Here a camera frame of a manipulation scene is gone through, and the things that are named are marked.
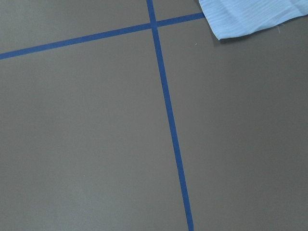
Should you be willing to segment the light blue button-up shirt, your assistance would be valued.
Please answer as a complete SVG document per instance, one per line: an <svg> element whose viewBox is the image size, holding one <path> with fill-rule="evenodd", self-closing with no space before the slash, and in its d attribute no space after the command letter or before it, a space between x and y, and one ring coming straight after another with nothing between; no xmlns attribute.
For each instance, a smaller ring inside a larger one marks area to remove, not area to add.
<svg viewBox="0 0 308 231"><path fill-rule="evenodd" d="M218 40L246 36L306 16L306 0L200 0Z"/></svg>

